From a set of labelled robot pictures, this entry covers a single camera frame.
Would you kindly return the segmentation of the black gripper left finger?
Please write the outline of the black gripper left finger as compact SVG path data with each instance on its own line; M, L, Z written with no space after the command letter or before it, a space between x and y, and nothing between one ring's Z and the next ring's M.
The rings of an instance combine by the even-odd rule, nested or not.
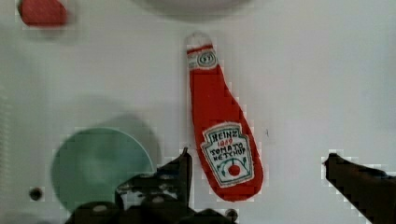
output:
M65 224L237 224L237 212L189 207L192 157L187 149L149 175L136 175L115 189L115 201L79 206Z

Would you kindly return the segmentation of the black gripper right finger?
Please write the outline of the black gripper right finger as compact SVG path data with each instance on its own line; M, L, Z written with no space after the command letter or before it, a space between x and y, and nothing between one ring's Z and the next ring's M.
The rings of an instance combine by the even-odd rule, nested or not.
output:
M396 179L330 153L326 179L372 224L395 224Z

